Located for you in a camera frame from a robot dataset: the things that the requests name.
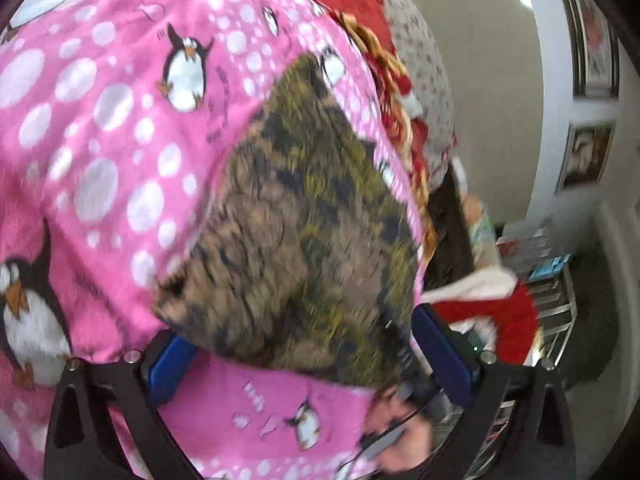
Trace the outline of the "dark floral patterned garment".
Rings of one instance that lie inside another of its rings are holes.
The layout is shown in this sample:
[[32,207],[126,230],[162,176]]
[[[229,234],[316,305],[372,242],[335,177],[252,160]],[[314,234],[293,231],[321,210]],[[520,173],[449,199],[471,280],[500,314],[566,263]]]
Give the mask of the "dark floral patterned garment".
[[418,274],[406,207],[323,80],[288,66],[228,158],[190,255],[152,312],[217,356],[355,387],[399,377]]

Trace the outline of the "metal rack shelf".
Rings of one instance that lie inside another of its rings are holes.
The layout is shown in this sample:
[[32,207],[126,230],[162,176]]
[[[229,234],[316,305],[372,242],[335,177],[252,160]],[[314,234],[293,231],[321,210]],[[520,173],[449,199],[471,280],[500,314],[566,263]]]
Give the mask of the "metal rack shelf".
[[548,281],[567,317],[550,335],[569,335],[576,316],[570,276],[542,274],[549,228],[500,238],[502,263],[423,295],[413,311],[416,343],[431,381],[461,415],[426,464],[427,479],[571,479],[575,442],[556,356],[537,349],[543,309],[532,291]]

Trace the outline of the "red cloth on chair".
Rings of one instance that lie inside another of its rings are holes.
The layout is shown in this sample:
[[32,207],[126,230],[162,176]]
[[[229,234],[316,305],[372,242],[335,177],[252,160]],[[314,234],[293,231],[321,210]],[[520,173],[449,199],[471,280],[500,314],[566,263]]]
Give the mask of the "red cloth on chair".
[[433,304],[448,325],[470,318],[489,318],[497,330],[495,354],[502,362],[521,365],[538,330],[537,311],[527,287],[518,282],[510,297],[494,300],[443,301]]

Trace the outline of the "white plastic chair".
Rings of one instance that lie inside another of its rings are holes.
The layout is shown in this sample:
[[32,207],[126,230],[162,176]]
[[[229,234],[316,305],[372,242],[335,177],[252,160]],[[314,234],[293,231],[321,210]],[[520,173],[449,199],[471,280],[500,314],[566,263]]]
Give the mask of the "white plastic chair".
[[485,266],[461,280],[424,292],[420,303],[503,299],[512,295],[517,284],[518,278],[511,270],[503,266]]

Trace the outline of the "dark carved wooden headboard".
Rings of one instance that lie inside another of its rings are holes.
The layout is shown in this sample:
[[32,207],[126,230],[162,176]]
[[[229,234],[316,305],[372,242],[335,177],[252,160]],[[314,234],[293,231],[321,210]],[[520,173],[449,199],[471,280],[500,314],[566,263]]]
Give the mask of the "dark carved wooden headboard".
[[442,185],[430,196],[427,210],[434,222],[437,247],[424,273],[426,292],[450,285],[474,272],[469,231],[451,169],[447,170]]

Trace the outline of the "framed picture lower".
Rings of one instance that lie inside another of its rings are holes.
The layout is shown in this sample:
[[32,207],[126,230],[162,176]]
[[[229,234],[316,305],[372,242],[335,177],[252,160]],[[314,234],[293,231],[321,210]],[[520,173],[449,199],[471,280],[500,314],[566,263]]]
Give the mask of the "framed picture lower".
[[570,124],[556,192],[600,182],[615,122]]

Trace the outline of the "framed picture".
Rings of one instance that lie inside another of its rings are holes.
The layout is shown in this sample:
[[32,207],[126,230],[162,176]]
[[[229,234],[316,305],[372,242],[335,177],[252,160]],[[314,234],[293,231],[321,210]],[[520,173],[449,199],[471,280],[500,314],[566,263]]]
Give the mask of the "framed picture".
[[556,192],[600,182],[615,122],[570,124]]
[[594,0],[563,0],[573,57],[575,98],[617,100],[618,40]]

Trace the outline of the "floral grey quilt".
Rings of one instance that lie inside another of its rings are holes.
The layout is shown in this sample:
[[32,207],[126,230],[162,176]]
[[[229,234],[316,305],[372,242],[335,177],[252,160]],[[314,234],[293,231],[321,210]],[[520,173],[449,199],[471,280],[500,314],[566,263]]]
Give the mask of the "floral grey quilt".
[[384,0],[384,13],[400,62],[408,70],[412,92],[428,127],[423,155],[428,189],[442,186],[449,154],[456,145],[454,98],[442,55],[424,16],[412,0]]

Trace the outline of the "pink penguin blanket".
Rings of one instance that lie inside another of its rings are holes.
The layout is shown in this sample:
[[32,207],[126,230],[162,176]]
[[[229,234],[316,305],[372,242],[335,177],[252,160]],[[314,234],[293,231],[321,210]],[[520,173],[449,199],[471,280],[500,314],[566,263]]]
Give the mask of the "pink penguin blanket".
[[422,232],[366,60],[371,29],[412,91],[406,0],[23,0],[1,29],[1,443],[43,475],[66,356],[96,363],[160,330],[150,304],[198,238],[227,158],[297,55],[319,55],[386,185]]

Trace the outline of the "framed picture upper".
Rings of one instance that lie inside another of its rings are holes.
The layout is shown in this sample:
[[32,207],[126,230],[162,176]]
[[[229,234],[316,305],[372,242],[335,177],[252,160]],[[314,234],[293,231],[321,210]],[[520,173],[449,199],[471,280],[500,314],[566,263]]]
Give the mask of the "framed picture upper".
[[573,57],[575,98],[617,100],[618,40],[594,0],[563,0]]

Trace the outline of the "red yellow fleece blanket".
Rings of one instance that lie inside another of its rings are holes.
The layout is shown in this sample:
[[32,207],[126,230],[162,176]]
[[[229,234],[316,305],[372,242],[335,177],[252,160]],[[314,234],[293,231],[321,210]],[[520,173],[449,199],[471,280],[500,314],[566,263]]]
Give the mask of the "red yellow fleece blanket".
[[420,105],[411,102],[414,94],[408,70],[398,58],[390,29],[382,20],[376,20],[370,28],[352,14],[334,11],[332,18],[342,26],[363,55],[373,76],[384,129],[406,168],[411,194],[418,207],[422,228],[422,255],[419,260],[424,264],[430,263],[437,249],[438,238],[427,210],[430,172],[423,149],[428,127],[422,118]]

